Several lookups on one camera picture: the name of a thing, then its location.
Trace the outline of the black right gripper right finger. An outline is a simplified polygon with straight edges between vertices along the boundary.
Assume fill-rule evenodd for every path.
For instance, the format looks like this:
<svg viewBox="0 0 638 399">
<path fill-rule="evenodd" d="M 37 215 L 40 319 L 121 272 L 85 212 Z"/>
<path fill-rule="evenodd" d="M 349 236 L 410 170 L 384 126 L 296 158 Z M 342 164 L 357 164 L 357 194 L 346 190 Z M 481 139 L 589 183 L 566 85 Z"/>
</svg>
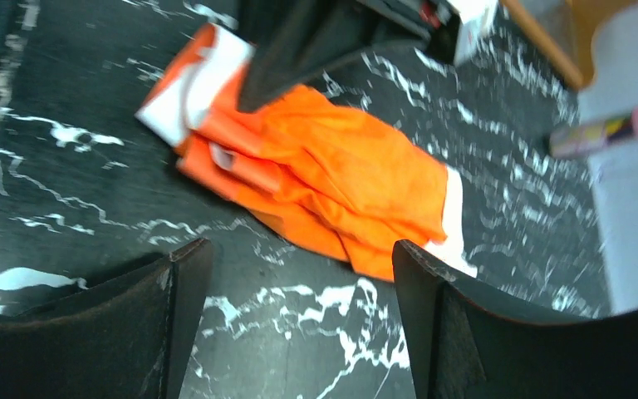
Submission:
<svg viewBox="0 0 638 399">
<path fill-rule="evenodd" d="M 392 263 L 418 398 L 638 398 L 638 309 L 545 308 L 407 240 Z"/>
</svg>

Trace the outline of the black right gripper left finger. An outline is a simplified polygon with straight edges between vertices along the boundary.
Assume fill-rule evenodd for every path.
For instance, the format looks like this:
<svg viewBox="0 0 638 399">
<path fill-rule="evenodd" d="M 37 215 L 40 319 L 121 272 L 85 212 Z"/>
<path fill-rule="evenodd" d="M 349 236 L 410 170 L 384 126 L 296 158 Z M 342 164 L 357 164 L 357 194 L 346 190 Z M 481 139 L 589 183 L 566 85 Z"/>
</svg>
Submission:
<svg viewBox="0 0 638 399">
<path fill-rule="evenodd" d="M 0 315 L 0 398 L 176 398 L 213 269 L 197 239 L 93 288 Z"/>
</svg>

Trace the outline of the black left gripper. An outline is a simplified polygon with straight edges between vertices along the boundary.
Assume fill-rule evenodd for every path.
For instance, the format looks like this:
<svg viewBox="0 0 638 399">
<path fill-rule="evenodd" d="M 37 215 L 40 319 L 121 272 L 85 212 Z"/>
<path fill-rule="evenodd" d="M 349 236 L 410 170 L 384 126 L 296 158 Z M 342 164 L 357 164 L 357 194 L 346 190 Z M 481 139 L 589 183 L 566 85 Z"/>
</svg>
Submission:
<svg viewBox="0 0 638 399">
<path fill-rule="evenodd" d="M 459 66 L 493 28 L 498 1 L 241 1 L 238 35 L 255 47 L 237 108 L 255 112 L 368 50 L 424 46 Z"/>
</svg>

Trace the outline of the orange boxer underwear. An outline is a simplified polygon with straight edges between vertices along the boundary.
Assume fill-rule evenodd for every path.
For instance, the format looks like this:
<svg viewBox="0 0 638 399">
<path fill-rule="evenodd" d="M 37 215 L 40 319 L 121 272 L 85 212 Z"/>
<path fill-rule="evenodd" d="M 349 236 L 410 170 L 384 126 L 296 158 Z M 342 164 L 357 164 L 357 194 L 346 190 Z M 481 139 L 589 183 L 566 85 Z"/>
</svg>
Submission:
<svg viewBox="0 0 638 399">
<path fill-rule="evenodd" d="M 168 65 L 137 119 L 176 153 L 178 169 L 298 247 L 392 281 L 406 239 L 470 276 L 457 170 L 366 111 L 294 86 L 238 110 L 254 47 L 203 25 Z"/>
</svg>

